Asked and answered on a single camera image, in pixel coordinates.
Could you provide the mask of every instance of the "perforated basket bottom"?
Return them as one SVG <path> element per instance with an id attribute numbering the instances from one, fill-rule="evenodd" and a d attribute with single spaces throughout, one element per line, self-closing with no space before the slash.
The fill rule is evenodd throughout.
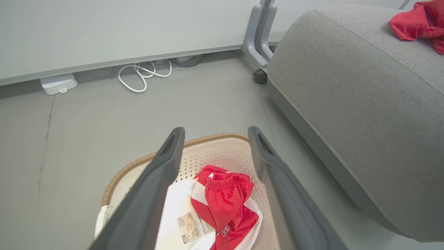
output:
<path id="1" fill-rule="evenodd" d="M 103 227 L 154 155 L 155 153 L 132 162 L 113 178 L 102 201 L 102 206 L 105 206 L 105 209 L 102 208 L 105 210 L 105 216 L 102 222 L 98 219 L 96 229 Z M 263 215 L 259 235 L 252 249 L 280 249 L 267 192 L 254 170 L 248 138 L 241 134 L 225 133 L 187 141 L 175 182 L 192 179 L 206 165 L 250 176 L 254 183 L 251 197 Z"/>

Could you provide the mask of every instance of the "gray metal desk leg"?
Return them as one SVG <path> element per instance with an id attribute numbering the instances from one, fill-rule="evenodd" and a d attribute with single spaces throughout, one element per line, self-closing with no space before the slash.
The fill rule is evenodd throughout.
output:
<path id="1" fill-rule="evenodd" d="M 251 11 L 250 21 L 248 22 L 247 31 L 245 33 L 244 44 L 242 46 L 242 51 L 248 55 L 259 67 L 265 68 L 268 65 L 268 61 L 256 50 L 254 46 L 254 39 L 256 35 L 256 30 L 259 25 L 259 19 L 262 14 L 263 6 L 261 4 L 256 4 L 253 6 Z"/>
<path id="2" fill-rule="evenodd" d="M 267 61 L 270 61 L 271 57 L 273 56 L 273 52 L 270 50 L 270 45 L 268 44 L 268 36 L 270 34 L 271 26 L 273 25 L 274 17 L 276 16 L 277 11 L 278 6 L 271 3 L 267 8 L 264 22 L 259 29 L 259 33 L 255 41 L 256 49 L 265 57 L 265 59 L 267 59 Z"/>

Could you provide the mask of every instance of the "gray cushion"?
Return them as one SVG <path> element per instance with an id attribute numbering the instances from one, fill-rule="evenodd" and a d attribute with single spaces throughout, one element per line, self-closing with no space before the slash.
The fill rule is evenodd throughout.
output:
<path id="1" fill-rule="evenodd" d="M 273 100 L 344 190 L 385 228 L 444 241 L 444 56 L 398 40 L 399 10 L 312 10 L 268 66 Z"/>

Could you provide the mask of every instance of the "clothing tag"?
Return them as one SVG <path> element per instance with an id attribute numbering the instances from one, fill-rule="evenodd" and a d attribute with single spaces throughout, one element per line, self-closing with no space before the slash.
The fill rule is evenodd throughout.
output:
<path id="1" fill-rule="evenodd" d="M 193 242 L 205 234 L 216 231 L 212 226 L 202 220 L 196 211 L 191 211 L 179 217 L 177 224 L 184 244 Z"/>

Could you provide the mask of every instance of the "white cable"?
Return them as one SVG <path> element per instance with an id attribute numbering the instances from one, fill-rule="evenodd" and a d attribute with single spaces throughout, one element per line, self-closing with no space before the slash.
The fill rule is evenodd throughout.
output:
<path id="1" fill-rule="evenodd" d="M 163 78 L 165 78 L 165 77 L 169 77 L 169 76 L 171 75 L 171 72 L 173 71 L 173 68 L 172 68 L 172 66 L 171 66 L 171 62 L 170 62 L 170 60 L 167 59 L 167 61 L 170 63 L 170 72 L 169 72 L 167 75 L 161 75 L 161 74 L 156 73 L 156 67 L 154 66 L 154 63 L 151 61 L 151 65 L 153 66 L 153 71 L 148 70 L 148 69 L 146 69 L 146 68 L 144 68 L 144 67 L 140 67 L 140 64 L 129 64 L 129 65 L 125 65 L 125 66 L 123 66 L 123 67 L 119 70 L 119 72 L 117 73 L 117 78 L 118 78 L 119 81 L 120 81 L 125 87 L 127 87 L 129 90 L 131 90 L 131 91 L 133 91 L 133 92 L 136 92 L 136 93 L 142 93 L 142 92 L 145 92 L 146 89 L 147 89 L 147 81 L 146 81 L 145 79 L 151 78 L 151 77 L 153 77 L 153 76 L 157 76 L 157 77 L 163 77 Z M 134 70 L 135 70 L 135 71 L 137 72 L 137 74 L 139 75 L 140 79 L 142 79 L 142 81 L 143 81 L 143 85 L 145 86 L 143 89 L 141 89 L 141 90 L 133 89 L 132 87 L 128 86 L 128 84 L 126 84 L 126 83 L 122 80 L 122 78 L 120 77 L 120 73 L 121 73 L 124 69 L 129 68 L 129 67 L 133 67 Z M 151 75 L 144 76 L 144 75 L 142 75 L 142 73 L 139 71 L 139 69 L 141 69 L 141 70 L 143 70 L 143 71 L 146 71 L 146 72 L 150 73 Z"/>

